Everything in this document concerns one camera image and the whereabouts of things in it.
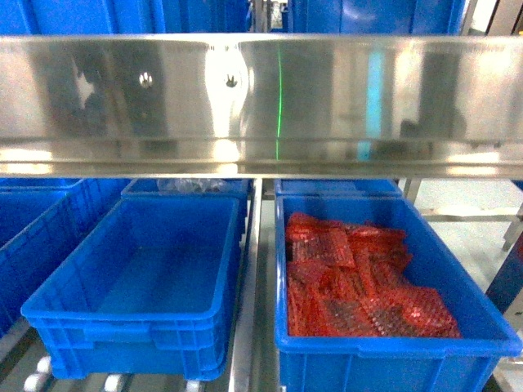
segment red netting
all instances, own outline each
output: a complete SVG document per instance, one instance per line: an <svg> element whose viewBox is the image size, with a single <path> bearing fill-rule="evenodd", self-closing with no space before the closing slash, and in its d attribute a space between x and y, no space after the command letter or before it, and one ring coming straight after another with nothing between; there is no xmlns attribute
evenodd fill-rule
<svg viewBox="0 0 523 392"><path fill-rule="evenodd" d="M402 317L401 306L386 297L361 298L361 307L381 336L417 336L416 328Z"/></svg>
<svg viewBox="0 0 523 392"><path fill-rule="evenodd" d="M305 289L302 284L290 276L287 278L288 334L307 336L307 320L303 308L306 306Z"/></svg>
<svg viewBox="0 0 523 392"><path fill-rule="evenodd" d="M297 213L286 239L291 336L461 337L439 293L402 274L412 259L403 230Z"/></svg>
<svg viewBox="0 0 523 392"><path fill-rule="evenodd" d="M325 278L329 268L322 261L303 261L288 263L287 275L306 286L317 287Z"/></svg>
<svg viewBox="0 0 523 392"><path fill-rule="evenodd" d="M370 255L367 249L362 249L355 254L355 264L360 275L361 282L363 283L364 293L366 296L376 296L376 283L374 282L374 276L372 267L370 264Z"/></svg>
<svg viewBox="0 0 523 392"><path fill-rule="evenodd" d="M307 240L293 242L293 262L323 261L326 265L355 267L345 232L330 229Z"/></svg>
<svg viewBox="0 0 523 392"><path fill-rule="evenodd" d="M296 212L288 219L285 230L287 242L306 241L319 233L329 232L331 229L343 230L343 223L338 220L319 220L301 212Z"/></svg>
<svg viewBox="0 0 523 392"><path fill-rule="evenodd" d="M407 278L403 276L395 267L388 263L376 262L375 259L373 259L372 271L374 281L376 282L379 289L410 285L409 280L407 280Z"/></svg>
<svg viewBox="0 0 523 392"><path fill-rule="evenodd" d="M461 337L456 320L436 289L401 287L390 290L387 296L402 306L403 318L419 336Z"/></svg>
<svg viewBox="0 0 523 392"><path fill-rule="evenodd" d="M360 277L349 269L332 268L330 276L331 298L343 301L356 301L364 295Z"/></svg>
<svg viewBox="0 0 523 392"><path fill-rule="evenodd" d="M320 332L317 336L379 336L357 301L321 301L319 319L322 325L316 327L316 331Z"/></svg>

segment green laser line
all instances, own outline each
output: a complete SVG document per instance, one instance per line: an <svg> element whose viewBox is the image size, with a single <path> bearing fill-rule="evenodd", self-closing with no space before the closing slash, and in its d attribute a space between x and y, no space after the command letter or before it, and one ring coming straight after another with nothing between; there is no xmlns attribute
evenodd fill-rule
<svg viewBox="0 0 523 392"><path fill-rule="evenodd" d="M279 77L279 103L278 103L278 128L276 129L276 160L279 160L279 134L281 133L281 118L284 108L284 91L282 88L283 75L281 72L281 52L278 49L278 77Z"/></svg>

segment screw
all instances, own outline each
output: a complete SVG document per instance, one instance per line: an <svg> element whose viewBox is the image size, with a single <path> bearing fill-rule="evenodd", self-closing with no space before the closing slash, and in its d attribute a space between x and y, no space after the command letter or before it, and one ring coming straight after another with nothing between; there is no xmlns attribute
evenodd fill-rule
<svg viewBox="0 0 523 392"><path fill-rule="evenodd" d="M232 76L227 75L227 82L226 82L226 85L227 85L228 87L230 87L230 88L232 88L232 87L236 87L237 84L238 84L238 81L235 80L235 76L234 76L234 75L232 75Z"/></svg>
<svg viewBox="0 0 523 392"><path fill-rule="evenodd" d="M148 72L140 74L140 86L143 88L151 88L153 86L153 77Z"/></svg>

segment crate rim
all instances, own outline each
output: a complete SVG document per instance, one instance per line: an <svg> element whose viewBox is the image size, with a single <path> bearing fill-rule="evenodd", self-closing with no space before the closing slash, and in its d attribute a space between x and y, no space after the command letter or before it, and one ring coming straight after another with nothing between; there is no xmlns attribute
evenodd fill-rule
<svg viewBox="0 0 523 392"><path fill-rule="evenodd" d="M312 192L294 192L290 190L284 190L283 184L284 182L294 182L294 181L355 181L355 180L384 180L387 182L390 182L391 185L394 187L393 190L332 190L332 191L324 191L323 193L312 193ZM393 183L392 180L388 178L354 178L350 180L342 179L342 178L329 178L329 179L314 179L314 178L300 178L300 179L293 179L293 178L279 178L275 180L275 194L280 196L321 196L321 197L341 197L341 196L369 196L369 197L395 197L395 198L402 198L403 192L401 191L400 187Z"/></svg>
<svg viewBox="0 0 523 392"><path fill-rule="evenodd" d="M127 186L125 188L123 188L122 190L122 198L137 198L137 197L140 197L140 196L162 196L162 197L165 197L165 196L209 196L209 195L212 195L214 197L216 196L230 196L232 194L248 194L248 184L249 184L249 181L250 179L248 178L217 178L218 180L234 180L234 181L241 181L242 183L242 186L241 186L241 190L240 191L227 191L227 192L212 192L212 193L206 193L206 192L202 192L202 193L186 193L186 194L183 194L183 193L169 193L169 192L164 192L164 191L161 191L161 190L158 190L158 191L151 191L151 192L147 192L147 191L131 191L132 187L135 185L135 183L137 183L138 181L143 181L143 180L175 180L175 179L178 179L178 178L192 178L192 177L183 177L183 176L179 176L179 177L167 177L167 178L135 178L133 180L131 180L131 182L129 182L129 184L127 184Z"/></svg>
<svg viewBox="0 0 523 392"><path fill-rule="evenodd" d="M169 196L169 198L180 198L187 200L187 197ZM208 310L197 313L139 313L139 314L107 314L97 312L74 312L74 311L63 311L63 310L35 310L30 309L33 303L38 297L42 295L42 292L46 290L49 282L56 278L57 275L61 274L61 271L66 268L66 264L69 259L76 257L78 254L82 254L82 250L86 247L87 240L90 237L94 237L98 231L100 231L101 224L117 213L117 210L121 208L124 203L135 203L137 201L147 201L153 203L155 198L148 198L146 196L136 196L135 198L122 198L120 199L111 210L104 216L104 218L98 223L98 225L92 230L92 232L67 256L67 258L56 268L53 273L46 279L46 281L29 297L29 299L22 305L21 313L27 319L46 319L46 320L73 320L73 321L91 321L93 323L98 322L128 322L128 323L153 323L153 322L178 322L178 321L200 321L205 319L213 318L220 310L222 303L221 293L226 289L226 274L229 262L225 262L224 258L230 256L225 253L225 249L228 248L232 251L233 241L235 240L236 226L238 225L238 206L239 200L237 198L228 198L232 202L232 211L230 214L229 224L227 226L227 234L224 243L224 251L222 251L220 259L220 268L217 274L217 283L222 281L223 284L217 284L214 287L214 293L212 294L212 303Z"/></svg>
<svg viewBox="0 0 523 392"><path fill-rule="evenodd" d="M41 194L42 192L39 191L39 190L30 190L30 191L24 191L24 190L17 190L17 191L14 191L14 192L9 192L9 191L0 191L0 197L2 197L3 195L9 195L9 196L12 196L12 195L16 195L16 194ZM10 247L10 246L13 246L14 244L16 244L17 241L20 240L20 238L22 238L22 236L27 233L28 231L30 231L35 225L38 224L38 222L42 219L42 217L46 214L48 214L49 212L51 212L51 210L54 210L55 208L57 208L60 204L62 204L66 198L69 197L69 193L66 191L66 190L59 190L59 189L54 189L54 190L50 190L49 192L46 192L46 194L58 194L60 195L60 197L52 204L49 206L49 208L47 208L44 212L42 212L40 215L36 216L28 225L26 225L17 235L15 235L13 238L11 238L9 241L7 241L6 243L3 244L2 247L0 247L0 255L3 254L4 252L7 251L7 247Z"/></svg>
<svg viewBox="0 0 523 392"><path fill-rule="evenodd" d="M425 230L428 230L436 242L436 246L444 253L454 274L463 278L474 295L480 297L483 309L496 320L496 324L505 339L449 339L449 338L408 338L408 337L295 337L288 334L287 312L287 271L284 237L284 200L288 198L309 198L315 200L387 200L403 203L417 218ZM275 209L275 241L276 241L276 294L275 319L285 320L281 327L275 323L275 343L279 351L294 354L357 354L364 358L444 358L450 355L461 356L517 356L523 350L519 336L514 332L507 320L501 315L494 304L485 296L468 272L461 266L456 256L447 248L434 229L422 218L414 205L407 199L394 197L346 195L338 196L308 196L285 195L276 197ZM395 344L395 347L384 347L384 344Z"/></svg>

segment crate handle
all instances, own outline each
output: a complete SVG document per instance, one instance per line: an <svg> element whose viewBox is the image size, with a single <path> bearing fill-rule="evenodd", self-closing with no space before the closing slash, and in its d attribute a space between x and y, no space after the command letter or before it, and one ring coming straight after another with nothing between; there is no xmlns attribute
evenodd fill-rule
<svg viewBox="0 0 523 392"><path fill-rule="evenodd" d="M113 343L149 343L150 326L96 323L83 329L86 341Z"/></svg>

